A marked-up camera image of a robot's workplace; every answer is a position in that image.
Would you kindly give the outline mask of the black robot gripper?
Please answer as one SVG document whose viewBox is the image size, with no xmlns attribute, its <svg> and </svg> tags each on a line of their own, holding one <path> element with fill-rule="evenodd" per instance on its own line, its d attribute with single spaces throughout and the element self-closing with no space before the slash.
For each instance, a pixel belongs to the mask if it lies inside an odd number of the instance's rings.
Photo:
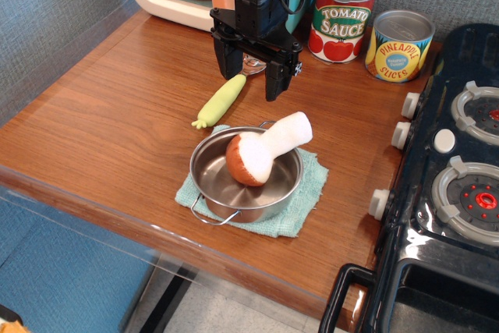
<svg viewBox="0 0 499 333">
<path fill-rule="evenodd" d="M 275 101 L 288 89 L 303 49 L 285 26 L 288 17 L 303 8 L 303 0 L 295 9 L 290 8 L 289 1 L 235 0 L 233 10 L 211 10 L 211 34 L 220 73 L 227 80 L 239 74 L 245 53 L 267 62 L 267 101 Z"/>
</svg>

